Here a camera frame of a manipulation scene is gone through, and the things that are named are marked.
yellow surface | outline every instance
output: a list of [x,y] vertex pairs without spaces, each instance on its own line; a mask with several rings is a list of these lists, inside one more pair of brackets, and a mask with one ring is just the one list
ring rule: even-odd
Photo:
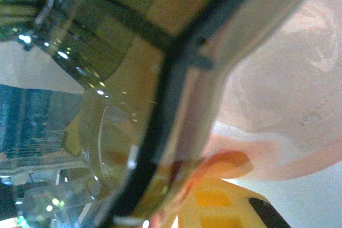
[[[204,178],[186,198],[178,215],[179,228],[266,228],[249,198],[268,200],[221,179]],[[162,228],[170,228],[175,216]]]

yellow object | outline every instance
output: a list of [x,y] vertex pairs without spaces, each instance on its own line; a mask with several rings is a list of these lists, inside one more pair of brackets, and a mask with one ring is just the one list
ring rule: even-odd
[[[188,195],[178,215],[178,228],[266,228],[249,198],[262,195],[225,182],[204,178]],[[171,228],[175,216],[162,228]]]

